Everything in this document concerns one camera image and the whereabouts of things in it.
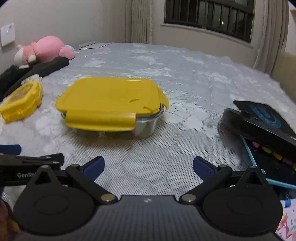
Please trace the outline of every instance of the pink stuffed toy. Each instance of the pink stuffed toy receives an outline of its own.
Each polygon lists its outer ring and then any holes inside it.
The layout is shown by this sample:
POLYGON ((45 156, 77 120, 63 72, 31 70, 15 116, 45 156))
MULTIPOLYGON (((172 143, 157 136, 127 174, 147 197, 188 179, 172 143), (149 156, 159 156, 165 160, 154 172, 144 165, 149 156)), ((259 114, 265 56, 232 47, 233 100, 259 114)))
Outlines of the pink stuffed toy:
POLYGON ((65 46, 57 37, 46 36, 38 42, 28 46, 18 45, 19 51, 15 54, 15 65, 20 68, 26 68, 29 64, 38 62, 49 62, 57 56, 75 58, 74 51, 65 46))

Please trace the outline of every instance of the curtain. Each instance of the curtain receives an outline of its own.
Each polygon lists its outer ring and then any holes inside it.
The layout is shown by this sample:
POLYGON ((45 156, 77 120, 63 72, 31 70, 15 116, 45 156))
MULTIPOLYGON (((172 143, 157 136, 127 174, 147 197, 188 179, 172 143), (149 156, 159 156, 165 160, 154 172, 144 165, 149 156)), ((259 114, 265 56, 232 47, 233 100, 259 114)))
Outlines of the curtain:
POLYGON ((131 42, 152 43, 152 0, 132 0, 131 42))
POLYGON ((271 75, 276 58, 284 50, 287 40, 288 0, 264 0, 263 17, 263 33, 254 68, 271 75))

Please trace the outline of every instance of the bed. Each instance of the bed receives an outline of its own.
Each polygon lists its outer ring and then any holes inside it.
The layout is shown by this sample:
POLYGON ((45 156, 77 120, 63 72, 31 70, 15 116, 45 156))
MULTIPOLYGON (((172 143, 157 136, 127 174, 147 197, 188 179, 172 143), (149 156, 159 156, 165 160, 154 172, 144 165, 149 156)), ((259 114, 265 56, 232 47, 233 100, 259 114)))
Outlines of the bed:
MULTIPOLYGON (((296 129, 296 105, 279 83, 228 57, 132 43, 87 46, 75 56, 69 66, 42 80, 42 104, 33 115, 9 124, 2 121, 0 143, 20 144, 26 156, 63 153, 63 168, 103 156, 105 170, 95 182, 118 198, 178 198, 202 182, 192 167, 196 156, 234 170, 251 165, 241 139, 221 122, 225 108, 236 108, 235 99, 267 103, 296 129), (145 139, 100 137, 67 127, 55 101, 76 80, 89 76, 154 80, 170 101, 155 133, 145 139)), ((23 188, 6 187, 3 196, 13 205, 23 188)))

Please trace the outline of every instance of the window sill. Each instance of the window sill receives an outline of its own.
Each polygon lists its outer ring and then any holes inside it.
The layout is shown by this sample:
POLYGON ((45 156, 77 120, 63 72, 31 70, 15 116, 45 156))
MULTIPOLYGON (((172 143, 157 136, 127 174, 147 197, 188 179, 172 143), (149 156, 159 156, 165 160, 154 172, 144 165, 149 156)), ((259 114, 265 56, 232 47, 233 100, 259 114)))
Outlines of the window sill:
POLYGON ((251 43, 247 43, 247 42, 242 41, 240 39, 231 37, 229 35, 221 34, 221 33, 218 33, 218 32, 215 32, 215 31, 211 31, 211 30, 207 30, 207 29, 203 29, 203 28, 197 28, 197 27, 191 27, 191 26, 179 25, 179 24, 169 24, 169 23, 162 23, 162 24, 160 24, 160 26, 163 26, 163 27, 173 27, 173 28, 185 28, 185 29, 188 29, 188 30, 193 30, 193 31, 197 31, 197 32, 203 32, 205 34, 211 34, 211 35, 215 35, 215 36, 218 36, 218 37, 221 37, 221 38, 225 38, 225 39, 230 40, 230 41, 237 42, 237 43, 242 44, 242 45, 244 45, 246 47, 249 47, 250 49, 253 49, 254 48, 251 45, 251 43))

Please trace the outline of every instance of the yellow lid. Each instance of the yellow lid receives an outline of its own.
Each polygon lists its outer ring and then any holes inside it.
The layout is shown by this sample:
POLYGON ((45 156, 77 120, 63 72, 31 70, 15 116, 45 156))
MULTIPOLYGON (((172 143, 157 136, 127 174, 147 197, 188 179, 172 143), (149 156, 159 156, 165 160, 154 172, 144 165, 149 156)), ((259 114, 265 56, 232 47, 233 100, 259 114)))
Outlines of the yellow lid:
POLYGON ((147 79, 84 78, 76 81, 56 101, 66 112, 70 127, 94 131, 129 131, 136 115, 149 116, 167 109, 167 97, 147 79))
POLYGON ((42 85, 30 81, 12 92, 0 106, 0 113, 5 122, 21 120, 34 113, 41 104, 42 85))

